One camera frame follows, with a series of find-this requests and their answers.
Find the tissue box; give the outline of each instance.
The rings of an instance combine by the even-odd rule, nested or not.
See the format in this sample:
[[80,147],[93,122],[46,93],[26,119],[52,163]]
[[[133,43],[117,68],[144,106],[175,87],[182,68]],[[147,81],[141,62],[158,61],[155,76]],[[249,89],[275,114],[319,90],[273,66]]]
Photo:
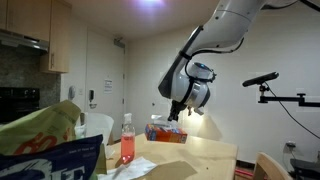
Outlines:
[[149,141],[186,143],[188,134],[181,128],[169,128],[161,125],[147,124],[145,129]]

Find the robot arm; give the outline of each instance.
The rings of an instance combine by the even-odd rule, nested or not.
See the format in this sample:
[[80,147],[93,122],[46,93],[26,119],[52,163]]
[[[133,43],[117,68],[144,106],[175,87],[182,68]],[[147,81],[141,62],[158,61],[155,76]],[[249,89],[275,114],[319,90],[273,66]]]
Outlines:
[[[187,65],[193,56],[202,52],[231,53],[213,51],[206,48],[227,48],[241,44],[245,33],[260,9],[265,6],[285,7],[297,0],[221,0],[210,20],[196,28],[175,61],[163,76],[158,86],[160,94],[172,99],[169,121],[178,120],[179,112],[187,106],[203,114],[210,91],[207,82],[215,79],[212,69],[201,63],[193,63],[187,71]],[[185,68],[186,75],[181,74]]]

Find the backsplash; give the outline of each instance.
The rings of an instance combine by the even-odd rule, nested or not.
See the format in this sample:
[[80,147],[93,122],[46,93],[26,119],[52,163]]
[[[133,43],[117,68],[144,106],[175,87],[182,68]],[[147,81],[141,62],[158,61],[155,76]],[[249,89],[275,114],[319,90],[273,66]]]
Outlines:
[[60,74],[39,71],[39,56],[16,52],[0,45],[0,87],[33,87],[40,89],[40,108],[60,101]]

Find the bottle cap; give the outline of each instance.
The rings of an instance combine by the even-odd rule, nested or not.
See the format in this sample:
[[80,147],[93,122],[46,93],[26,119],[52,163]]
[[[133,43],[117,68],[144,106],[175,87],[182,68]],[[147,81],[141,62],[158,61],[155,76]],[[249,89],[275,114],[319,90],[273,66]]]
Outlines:
[[131,113],[124,114],[124,123],[131,123]]

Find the kitchen cabinet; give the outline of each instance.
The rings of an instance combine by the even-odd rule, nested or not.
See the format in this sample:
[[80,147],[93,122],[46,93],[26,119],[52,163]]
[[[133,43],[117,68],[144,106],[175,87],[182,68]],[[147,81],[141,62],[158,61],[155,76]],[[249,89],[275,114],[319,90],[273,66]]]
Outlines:
[[52,0],[49,53],[40,59],[40,71],[66,73],[69,70],[71,5]]
[[51,0],[7,0],[7,2],[8,31],[49,41]]
[[0,29],[6,28],[7,22],[7,0],[0,0]]

